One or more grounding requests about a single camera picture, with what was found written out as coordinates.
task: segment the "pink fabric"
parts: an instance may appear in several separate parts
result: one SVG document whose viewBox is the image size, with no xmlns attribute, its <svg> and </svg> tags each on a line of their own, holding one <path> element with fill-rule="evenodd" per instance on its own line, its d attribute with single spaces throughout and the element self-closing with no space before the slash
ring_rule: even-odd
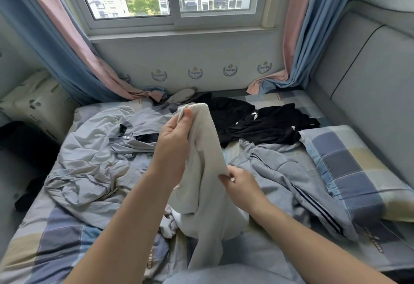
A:
<svg viewBox="0 0 414 284">
<path fill-rule="evenodd" d="M 96 57 L 76 30 L 60 0 L 37 0 L 46 14 L 63 35 L 70 47 L 90 68 L 91 72 L 111 91 L 126 99 L 151 96 L 160 101 L 163 94 L 158 91 L 142 91 L 120 79 L 116 72 L 102 59 Z"/>
<path fill-rule="evenodd" d="M 295 54 L 296 44 L 299 33 L 305 19 L 306 10 L 308 9 L 309 0 L 290 0 L 289 8 L 286 15 L 286 24 L 283 33 L 283 58 L 285 69 L 271 73 L 267 76 L 254 80 L 247 88 L 247 93 L 258 94 L 260 85 L 265 78 L 286 81 L 289 79 L 292 70 L 293 57 Z"/>
</svg>

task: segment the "gray headboard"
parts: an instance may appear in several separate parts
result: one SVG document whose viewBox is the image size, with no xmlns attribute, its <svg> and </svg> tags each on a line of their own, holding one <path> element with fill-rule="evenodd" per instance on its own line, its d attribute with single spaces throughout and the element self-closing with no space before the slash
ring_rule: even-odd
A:
<svg viewBox="0 0 414 284">
<path fill-rule="evenodd" d="M 332 124 L 352 126 L 414 187 L 414 13 L 354 2 L 307 92 Z"/>
</svg>

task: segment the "bed sheet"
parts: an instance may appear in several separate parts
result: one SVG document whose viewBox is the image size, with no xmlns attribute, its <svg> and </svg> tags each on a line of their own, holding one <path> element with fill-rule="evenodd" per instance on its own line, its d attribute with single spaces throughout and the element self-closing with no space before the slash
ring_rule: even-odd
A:
<svg viewBox="0 0 414 284">
<path fill-rule="evenodd" d="M 235 98 L 245 100 L 256 108 L 295 103 L 303 113 L 317 118 L 322 126 L 329 125 L 322 112 L 304 91 Z M 147 99 L 125 103 L 132 104 L 136 109 L 152 106 Z M 77 109 L 69 132 L 77 130 L 98 112 L 125 103 L 101 103 Z M 284 154 L 301 163 L 315 180 L 320 180 L 316 166 L 302 146 L 286 147 L 284 150 Z M 240 146 L 237 142 L 223 151 L 227 161 L 239 152 Z M 414 246 L 414 227 L 412 224 L 392 222 L 386 222 L 385 226 L 386 228 L 365 230 L 358 243 L 339 245 L 379 271 L 391 272 L 392 275 L 401 277 L 402 272 L 407 274 L 414 270 L 414 250 L 411 249 Z M 324 232 L 323 229 L 318 230 L 317 224 L 315 229 L 321 234 Z M 0 282 L 59 283 L 65 279 L 100 233 L 100 229 L 82 223 L 63 208 L 56 206 L 45 191 L 41 190 L 3 257 L 0 264 Z M 164 259 L 160 253 L 157 261 L 155 254 L 154 267 L 147 270 L 155 282 L 163 282 L 167 277 L 187 267 L 190 257 L 188 249 L 191 247 L 188 238 L 178 231 L 168 246 L 168 259 Z M 276 245 L 267 233 L 254 222 L 250 222 L 240 237 L 224 244 L 222 264 L 239 262 L 271 271 L 282 261 L 285 263 L 283 254 L 277 251 Z M 286 264 L 286 275 L 290 275 L 290 278 L 295 277 L 295 271 L 289 264 Z"/>
</svg>

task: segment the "checkered pillow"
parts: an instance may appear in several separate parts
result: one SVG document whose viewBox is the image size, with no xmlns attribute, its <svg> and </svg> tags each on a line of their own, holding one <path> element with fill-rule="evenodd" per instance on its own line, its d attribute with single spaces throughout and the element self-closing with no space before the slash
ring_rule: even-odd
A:
<svg viewBox="0 0 414 284">
<path fill-rule="evenodd" d="M 414 222 L 414 190 L 380 162 L 349 126 L 300 131 L 329 194 L 355 223 Z"/>
</svg>

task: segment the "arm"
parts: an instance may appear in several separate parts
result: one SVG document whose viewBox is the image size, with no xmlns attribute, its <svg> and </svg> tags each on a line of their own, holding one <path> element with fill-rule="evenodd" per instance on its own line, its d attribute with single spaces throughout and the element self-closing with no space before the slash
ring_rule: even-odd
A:
<svg viewBox="0 0 414 284">
<path fill-rule="evenodd" d="M 231 201 L 270 234 L 307 283 L 395 283 L 271 204 L 251 173 L 234 166 L 229 171 L 234 182 L 219 179 Z"/>
<path fill-rule="evenodd" d="M 180 182 L 188 155 L 190 109 L 161 130 L 148 170 L 65 283 L 140 283 L 168 198 Z"/>
</svg>

